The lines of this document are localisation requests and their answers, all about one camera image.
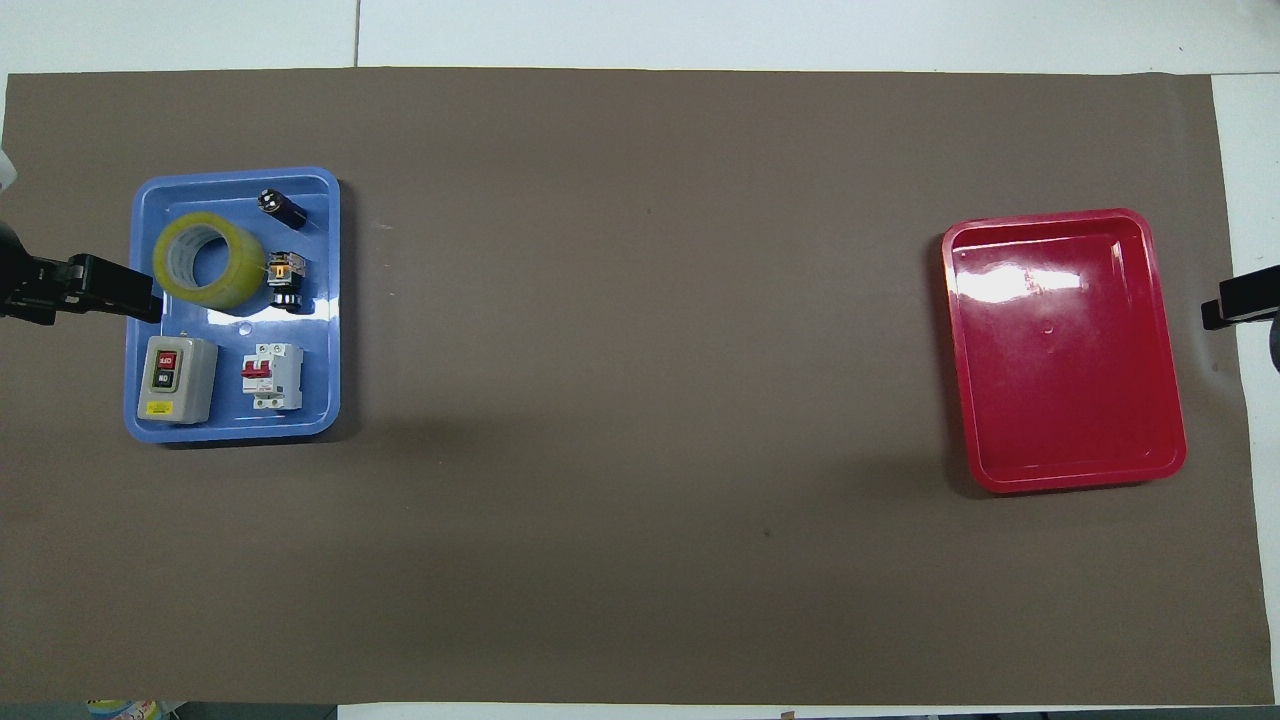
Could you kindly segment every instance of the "black cylindrical object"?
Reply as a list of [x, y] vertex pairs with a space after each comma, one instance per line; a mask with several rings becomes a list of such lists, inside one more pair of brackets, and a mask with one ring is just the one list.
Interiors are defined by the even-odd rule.
[[307, 222], [306, 210], [298, 208], [298, 204], [285, 197], [283, 192], [270, 187], [259, 193], [257, 206], [293, 229], [300, 229]]

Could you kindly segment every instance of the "circuit breaker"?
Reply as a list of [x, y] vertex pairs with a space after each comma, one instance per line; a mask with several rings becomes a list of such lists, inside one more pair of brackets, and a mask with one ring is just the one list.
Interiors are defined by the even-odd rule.
[[152, 336], [138, 388], [138, 419], [189, 425], [209, 419], [218, 346], [193, 337]]
[[262, 342], [241, 366], [242, 389], [255, 410], [302, 407], [302, 348], [288, 342]]

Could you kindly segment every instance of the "tape roll core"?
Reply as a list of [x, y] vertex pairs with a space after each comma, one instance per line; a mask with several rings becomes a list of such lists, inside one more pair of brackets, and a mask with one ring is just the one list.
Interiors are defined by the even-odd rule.
[[[227, 268], [209, 284], [196, 282], [200, 249], [227, 242]], [[262, 284], [266, 256], [257, 238], [214, 213], [188, 213], [169, 223], [156, 241], [151, 265], [156, 282], [178, 300], [212, 310], [244, 302]]]

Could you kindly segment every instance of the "plastic tray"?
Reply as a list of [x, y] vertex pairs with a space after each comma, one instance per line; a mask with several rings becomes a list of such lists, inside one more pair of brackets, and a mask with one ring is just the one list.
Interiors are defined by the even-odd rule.
[[1133, 483], [1187, 456], [1151, 228], [1132, 210], [942, 240], [969, 466], [993, 492]]
[[[274, 187], [307, 211], [307, 224], [293, 231], [257, 208], [262, 188]], [[124, 341], [124, 425], [143, 442], [201, 442], [310, 436], [333, 424], [342, 405], [339, 296], [340, 192], [338, 179], [321, 168], [285, 168], [241, 173], [205, 173], [147, 181], [133, 199], [129, 265], [151, 274], [151, 251], [160, 231], [187, 213], [209, 210], [253, 233], [262, 250], [294, 251], [307, 259], [302, 295], [311, 305], [292, 315], [270, 306], [266, 284], [241, 306], [223, 313], [164, 295], [159, 325], [129, 319]], [[221, 273], [225, 247], [209, 246], [196, 259], [196, 279]], [[177, 425], [137, 418], [138, 382], [147, 338], [154, 334], [205, 338], [218, 343], [218, 374], [209, 420]], [[253, 410], [241, 392], [241, 357], [260, 342], [302, 347], [302, 407]]]

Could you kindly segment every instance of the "blue tray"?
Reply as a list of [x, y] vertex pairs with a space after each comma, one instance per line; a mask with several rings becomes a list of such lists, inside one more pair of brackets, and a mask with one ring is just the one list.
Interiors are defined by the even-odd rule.
[[[273, 187], [302, 206], [307, 224], [293, 231], [257, 208], [257, 195]], [[338, 179], [323, 168], [284, 168], [243, 173], [202, 173], [152, 178], [133, 199], [129, 266], [151, 272], [151, 251], [160, 231], [187, 213], [207, 210], [253, 233], [265, 252], [293, 251], [307, 259], [302, 295], [311, 305], [292, 315], [270, 306], [266, 283], [229, 311], [209, 310], [164, 293], [160, 324], [129, 319], [124, 338], [124, 425], [142, 442], [201, 442], [310, 436], [333, 424], [342, 405], [342, 356], [338, 324], [339, 231]], [[209, 246], [196, 258], [196, 279], [210, 282], [227, 264], [224, 246]], [[155, 334], [186, 333], [218, 343], [218, 374], [209, 420], [175, 425], [137, 416], [138, 383]], [[260, 342], [289, 342], [303, 350], [302, 407], [253, 410], [241, 391], [241, 359]]]

